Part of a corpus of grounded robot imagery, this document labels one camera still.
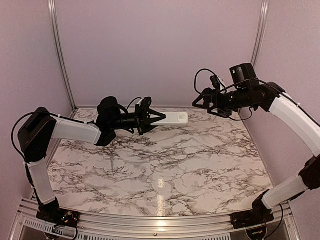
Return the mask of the left aluminium frame post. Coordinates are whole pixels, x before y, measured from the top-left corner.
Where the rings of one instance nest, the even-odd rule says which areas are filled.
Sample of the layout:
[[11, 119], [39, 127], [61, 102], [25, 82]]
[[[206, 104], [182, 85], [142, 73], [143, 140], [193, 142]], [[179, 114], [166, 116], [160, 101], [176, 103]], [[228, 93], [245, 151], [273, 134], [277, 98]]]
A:
[[65, 87], [70, 108], [74, 112], [77, 110], [77, 106], [75, 103], [75, 99], [72, 92], [70, 79], [69, 79], [69, 75], [68, 75], [68, 71], [65, 63], [60, 31], [59, 31], [56, 1], [48, 0], [47, 3], [48, 3], [49, 17], [50, 17], [50, 23], [51, 23], [52, 33], [53, 33], [53, 41], [54, 41], [55, 50], [57, 54], [58, 65], [60, 68], [62, 81]]

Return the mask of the white remote control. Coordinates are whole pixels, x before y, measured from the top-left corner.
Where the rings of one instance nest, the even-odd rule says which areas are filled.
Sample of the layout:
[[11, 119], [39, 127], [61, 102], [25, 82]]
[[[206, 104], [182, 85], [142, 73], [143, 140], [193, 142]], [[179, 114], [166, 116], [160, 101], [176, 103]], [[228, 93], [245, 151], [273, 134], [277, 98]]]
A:
[[162, 112], [165, 114], [165, 119], [152, 123], [152, 126], [176, 126], [183, 127], [189, 122], [187, 112]]

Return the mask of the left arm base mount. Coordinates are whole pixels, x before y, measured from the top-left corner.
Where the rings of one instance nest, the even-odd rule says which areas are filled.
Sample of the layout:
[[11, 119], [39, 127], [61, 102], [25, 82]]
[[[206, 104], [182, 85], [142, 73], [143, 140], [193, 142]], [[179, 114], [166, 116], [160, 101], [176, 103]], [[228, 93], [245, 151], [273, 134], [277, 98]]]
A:
[[38, 211], [36, 218], [57, 226], [76, 228], [80, 219], [80, 213], [74, 210], [58, 208], [57, 210], [47, 212]]

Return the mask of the aluminium frame post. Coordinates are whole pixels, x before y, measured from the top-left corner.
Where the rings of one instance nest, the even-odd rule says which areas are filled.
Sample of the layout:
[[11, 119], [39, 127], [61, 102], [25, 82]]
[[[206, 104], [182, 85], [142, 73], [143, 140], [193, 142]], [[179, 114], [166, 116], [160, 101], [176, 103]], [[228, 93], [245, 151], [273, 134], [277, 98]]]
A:
[[262, 50], [262, 45], [265, 37], [267, 21], [268, 21], [268, 12], [269, 12], [269, 0], [262, 0], [261, 1], [261, 8], [257, 26], [257, 33], [255, 37], [255, 42], [253, 46], [253, 52], [251, 56], [251, 64], [255, 67], [257, 65], [260, 52]]
[[53, 41], [54, 41], [55, 50], [57, 54], [58, 65], [60, 68], [62, 81], [65, 87], [70, 108], [74, 112], [77, 110], [77, 106], [75, 103], [75, 99], [72, 92], [70, 79], [69, 79], [69, 75], [68, 75], [68, 71], [65, 63], [60, 31], [59, 31], [56, 1], [48, 0], [47, 3], [48, 3], [49, 17], [50, 17], [50, 23], [51, 23], [52, 33], [53, 33]]

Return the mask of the right aluminium frame post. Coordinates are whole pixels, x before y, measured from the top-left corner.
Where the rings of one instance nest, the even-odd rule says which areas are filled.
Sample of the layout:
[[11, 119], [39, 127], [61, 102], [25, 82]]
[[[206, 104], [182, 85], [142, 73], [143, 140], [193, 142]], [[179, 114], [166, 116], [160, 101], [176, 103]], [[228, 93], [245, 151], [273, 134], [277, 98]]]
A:
[[268, 21], [268, 12], [269, 12], [269, 0], [262, 0], [261, 1], [261, 8], [257, 26], [257, 33], [255, 37], [255, 42], [253, 46], [253, 52], [251, 56], [251, 64], [255, 67], [257, 65], [260, 52], [262, 50], [262, 45], [265, 37], [267, 21]]

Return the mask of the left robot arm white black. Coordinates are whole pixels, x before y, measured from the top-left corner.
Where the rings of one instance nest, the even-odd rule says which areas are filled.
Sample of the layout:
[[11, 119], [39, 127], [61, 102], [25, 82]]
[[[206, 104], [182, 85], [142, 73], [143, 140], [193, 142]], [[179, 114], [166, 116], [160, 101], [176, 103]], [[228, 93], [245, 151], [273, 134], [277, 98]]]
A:
[[97, 106], [96, 120], [84, 122], [66, 118], [39, 107], [27, 113], [27, 121], [19, 129], [18, 153], [22, 156], [27, 178], [38, 202], [37, 218], [62, 225], [77, 225], [77, 214], [60, 208], [48, 175], [47, 152], [53, 139], [89, 143], [98, 147], [108, 146], [116, 138], [116, 130], [139, 135], [150, 132], [155, 123], [165, 120], [164, 113], [150, 108], [151, 97], [143, 98], [129, 112], [114, 96], [104, 98]]

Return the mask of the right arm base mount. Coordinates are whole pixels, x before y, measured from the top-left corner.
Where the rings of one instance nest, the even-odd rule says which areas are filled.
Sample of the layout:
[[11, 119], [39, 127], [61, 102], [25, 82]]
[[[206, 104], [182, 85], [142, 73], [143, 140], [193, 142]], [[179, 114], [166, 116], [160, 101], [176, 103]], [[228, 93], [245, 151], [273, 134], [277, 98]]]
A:
[[267, 211], [267, 213], [254, 213], [253, 210], [232, 213], [230, 218], [234, 229], [266, 224], [267, 222], [271, 222], [275, 219], [271, 211]]

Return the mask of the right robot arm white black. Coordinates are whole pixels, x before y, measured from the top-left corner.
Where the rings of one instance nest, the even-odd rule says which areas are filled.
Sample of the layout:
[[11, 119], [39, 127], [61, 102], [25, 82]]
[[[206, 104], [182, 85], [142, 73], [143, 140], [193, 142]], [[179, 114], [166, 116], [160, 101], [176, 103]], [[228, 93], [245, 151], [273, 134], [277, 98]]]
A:
[[273, 186], [249, 210], [231, 215], [236, 227], [274, 219], [272, 210], [320, 187], [320, 125], [274, 82], [257, 78], [197, 90], [192, 106], [231, 119], [238, 113], [257, 146]]

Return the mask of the front aluminium rail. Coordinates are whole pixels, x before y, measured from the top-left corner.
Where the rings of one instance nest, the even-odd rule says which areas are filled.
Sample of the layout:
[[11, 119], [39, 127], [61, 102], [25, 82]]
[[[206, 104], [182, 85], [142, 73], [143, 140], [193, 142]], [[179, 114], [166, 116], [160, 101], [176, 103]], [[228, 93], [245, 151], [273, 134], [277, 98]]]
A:
[[76, 227], [37, 218], [35, 199], [22, 199], [9, 234], [11, 240], [299, 240], [289, 204], [276, 207], [274, 219], [234, 228], [231, 213], [196, 216], [130, 216], [77, 210]]

